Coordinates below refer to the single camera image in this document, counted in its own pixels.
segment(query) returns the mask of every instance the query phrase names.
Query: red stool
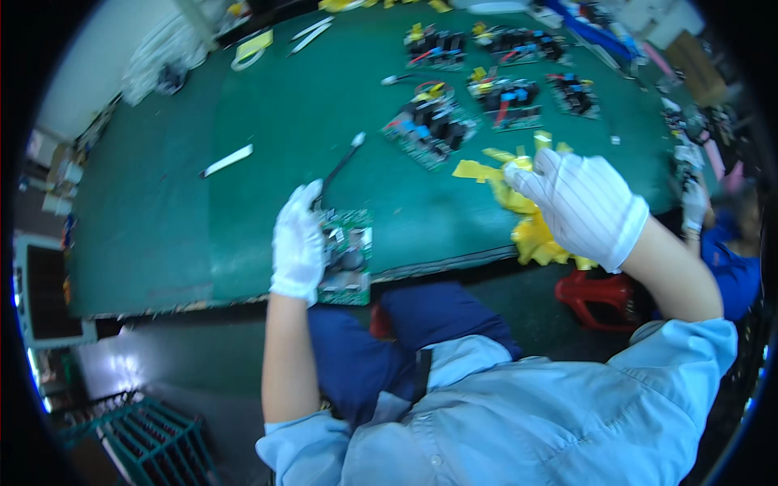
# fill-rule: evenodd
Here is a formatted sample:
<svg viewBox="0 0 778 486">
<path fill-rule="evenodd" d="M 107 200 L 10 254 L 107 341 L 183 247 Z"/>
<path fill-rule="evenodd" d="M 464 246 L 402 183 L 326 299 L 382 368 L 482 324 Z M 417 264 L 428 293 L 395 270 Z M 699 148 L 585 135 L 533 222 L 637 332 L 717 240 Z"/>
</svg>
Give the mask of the red stool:
<svg viewBox="0 0 778 486">
<path fill-rule="evenodd" d="M 618 274 L 603 280 L 590 280 L 586 275 L 586 271 L 574 269 L 570 276 L 560 278 L 554 287 L 556 298 L 573 308 L 584 327 L 618 331 L 637 329 L 639 326 L 635 324 L 632 311 L 633 287 L 629 277 Z M 619 316 L 624 319 L 624 323 L 598 322 L 588 309 L 587 302 L 601 302 L 615 307 Z"/>
<path fill-rule="evenodd" d="M 370 310 L 370 334 L 381 341 L 391 341 L 394 335 L 391 330 L 389 314 L 380 304 L 373 304 Z"/>
</svg>

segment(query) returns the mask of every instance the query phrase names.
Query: blue shirt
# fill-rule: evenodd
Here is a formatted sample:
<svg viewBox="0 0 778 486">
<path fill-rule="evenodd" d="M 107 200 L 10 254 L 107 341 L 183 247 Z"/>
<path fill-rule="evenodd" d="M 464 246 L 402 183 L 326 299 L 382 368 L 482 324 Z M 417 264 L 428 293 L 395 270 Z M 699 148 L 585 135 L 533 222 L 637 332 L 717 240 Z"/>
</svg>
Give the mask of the blue shirt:
<svg viewBox="0 0 778 486">
<path fill-rule="evenodd" d="M 329 412 L 265 424 L 276 484 L 673 484 L 691 470 L 738 335 L 654 321 L 607 363 L 510 362 L 484 336 L 431 346 L 428 393 L 379 397 L 355 431 Z"/>
<path fill-rule="evenodd" d="M 716 226 L 703 233 L 700 253 L 721 292 L 724 318 L 740 320 L 759 294 L 759 259 L 732 253 L 725 243 L 740 238 L 732 213 L 720 211 Z"/>
</svg>

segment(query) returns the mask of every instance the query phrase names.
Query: white glove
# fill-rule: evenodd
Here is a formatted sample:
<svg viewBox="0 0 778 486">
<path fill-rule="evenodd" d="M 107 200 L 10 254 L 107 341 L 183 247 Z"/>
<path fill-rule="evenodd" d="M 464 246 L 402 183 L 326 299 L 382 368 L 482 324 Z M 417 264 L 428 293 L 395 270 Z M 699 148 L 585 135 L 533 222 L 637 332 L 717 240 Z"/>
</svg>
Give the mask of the white glove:
<svg viewBox="0 0 778 486">
<path fill-rule="evenodd" d="M 310 205 L 321 192 L 321 179 L 298 187 L 275 220 L 270 292 L 316 303 L 324 276 L 324 236 Z"/>
<path fill-rule="evenodd" d="M 516 192 L 538 205 L 562 248 L 620 272 L 649 212 L 607 160 L 540 149 L 532 172 L 508 163 L 504 173 Z"/>
<path fill-rule="evenodd" d="M 708 211 L 708 194 L 705 188 L 692 179 L 687 180 L 681 197 L 681 206 L 683 206 L 684 231 L 687 229 L 693 229 L 698 233 L 702 231 L 705 213 Z"/>
</svg>

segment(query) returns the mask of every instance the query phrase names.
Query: blue capacitor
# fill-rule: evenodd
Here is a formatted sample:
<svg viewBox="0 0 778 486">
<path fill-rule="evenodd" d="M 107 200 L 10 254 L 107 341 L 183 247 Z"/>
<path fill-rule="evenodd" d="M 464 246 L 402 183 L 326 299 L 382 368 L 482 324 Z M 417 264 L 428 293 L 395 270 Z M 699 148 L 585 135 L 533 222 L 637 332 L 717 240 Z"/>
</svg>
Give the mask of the blue capacitor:
<svg viewBox="0 0 778 486">
<path fill-rule="evenodd" d="M 429 129 L 424 125 L 419 125 L 418 127 L 416 127 L 416 133 L 421 138 L 429 137 Z"/>
</svg>

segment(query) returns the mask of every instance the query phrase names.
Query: red wire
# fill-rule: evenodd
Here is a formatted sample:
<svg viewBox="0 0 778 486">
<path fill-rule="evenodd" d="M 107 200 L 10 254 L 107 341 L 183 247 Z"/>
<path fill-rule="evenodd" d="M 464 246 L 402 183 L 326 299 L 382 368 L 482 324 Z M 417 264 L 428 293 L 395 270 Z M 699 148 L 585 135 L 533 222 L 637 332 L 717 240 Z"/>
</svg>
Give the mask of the red wire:
<svg viewBox="0 0 778 486">
<path fill-rule="evenodd" d="M 414 92 L 414 93 L 416 93 L 416 94 L 419 94 L 419 88 L 421 88 L 422 86 L 426 86 L 426 85 L 430 85 L 430 84 L 439 85 L 440 83 L 443 83 L 444 85 L 446 84 L 444 81 L 439 81 L 439 80 L 437 80 L 437 79 L 436 79 L 436 80 L 434 80 L 434 81 L 425 81 L 425 82 L 423 82 L 422 84 L 420 84 L 420 85 L 416 86 L 416 87 L 413 89 L 413 92 Z"/>
<path fill-rule="evenodd" d="M 433 50 L 432 50 L 432 49 L 430 49 L 429 51 L 427 51 L 427 52 L 425 52 L 424 54 L 422 54 L 422 55 L 418 56 L 416 59 L 414 59 L 413 61 L 409 62 L 408 64 L 413 64 L 414 62 L 418 61 L 419 59 L 421 59 L 421 58 L 423 58 L 423 57 L 425 57 L 425 56 L 429 55 L 429 53 L 430 53 L 430 52 L 432 52 L 432 51 L 433 51 Z"/>
<path fill-rule="evenodd" d="M 512 55 L 514 55 L 514 54 L 516 54 L 516 51 L 511 51 L 511 52 L 509 52 L 508 54 L 505 54 L 505 55 L 503 56 L 503 58 L 502 58 L 502 59 L 500 59 L 499 61 L 500 61 L 500 62 L 505 62 L 505 61 L 507 61 L 507 60 L 508 60 L 508 58 L 509 58 L 510 56 L 512 56 Z"/>
<path fill-rule="evenodd" d="M 499 124 L 503 122 L 503 118 L 505 118 L 505 113 L 507 111 L 508 111 L 508 100 L 505 100 L 499 104 L 499 113 L 497 114 L 497 120 L 494 122 L 495 127 L 499 127 Z"/>
</svg>

